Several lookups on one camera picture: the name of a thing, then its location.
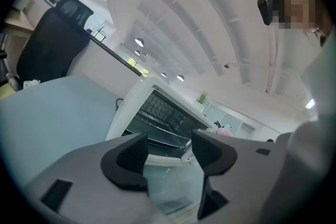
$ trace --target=wall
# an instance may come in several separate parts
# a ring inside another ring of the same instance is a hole
[[[51,7],[44,0],[30,0],[25,15],[32,26],[36,27],[43,14]]]
[[[84,28],[85,29],[91,29],[93,32],[97,30],[97,28],[104,23],[106,25],[106,27],[103,29],[104,32],[106,32],[106,34],[108,34],[107,38],[105,40],[108,39],[108,37],[113,34],[113,32],[115,32],[115,27],[110,15],[110,12],[108,11],[107,8],[95,3],[92,0],[79,0],[81,1],[83,4],[87,5],[89,8],[91,8],[94,12],[93,15],[91,15]]]
[[[267,141],[268,139],[273,139],[274,141],[277,139],[279,133],[272,130],[271,128],[264,126],[262,127],[260,133],[257,136],[253,136],[254,140],[259,141]]]
[[[170,85],[186,101],[193,104],[200,93],[181,85],[183,83],[172,81]],[[258,134],[264,125],[275,132],[287,133],[309,120],[308,117],[268,95],[262,98],[259,92],[244,91],[243,86],[237,87],[235,91],[230,91],[229,87],[218,88],[218,91],[221,93],[209,94],[208,97],[214,100],[220,109],[256,128],[253,139],[258,139]]]
[[[92,40],[72,61],[68,76],[84,74],[120,98],[124,98],[140,77]]]
[[[133,57],[127,50],[125,50],[124,47],[119,45],[115,50],[114,50],[122,59],[127,61],[130,57]]]
[[[236,137],[243,138],[243,139],[251,139],[254,136],[255,130],[252,131],[248,127],[246,127],[244,124],[239,128],[238,132],[236,133]]]

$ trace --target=chair backrest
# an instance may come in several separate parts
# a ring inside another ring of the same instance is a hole
[[[94,13],[79,0],[61,0],[57,3],[56,9],[66,14],[70,20],[83,28],[88,18]]]
[[[64,77],[73,58],[89,43],[90,35],[82,26],[57,8],[47,10],[27,45],[18,64],[22,81],[49,81]]]

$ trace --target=cable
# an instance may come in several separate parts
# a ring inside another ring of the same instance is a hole
[[[123,99],[122,99],[122,98],[118,98],[118,99],[116,99],[116,101],[115,101],[115,106],[117,107],[117,108],[116,108],[116,111],[117,111],[118,108],[119,108],[118,100],[122,100],[122,101],[123,101]]]

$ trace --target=potted plant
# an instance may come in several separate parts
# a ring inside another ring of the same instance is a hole
[[[206,98],[207,98],[208,93],[206,91],[203,91],[197,98],[196,98],[196,102],[195,102],[195,107],[197,108],[197,110],[199,110],[200,112],[202,112],[204,110],[204,105],[206,102]]]

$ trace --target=curved ceiling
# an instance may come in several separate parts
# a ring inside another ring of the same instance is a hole
[[[300,75],[318,47],[302,33],[264,25],[256,0],[107,0],[107,6],[123,45],[139,50],[138,59],[168,81],[181,73],[187,87],[200,91],[247,87],[298,111],[309,101]]]

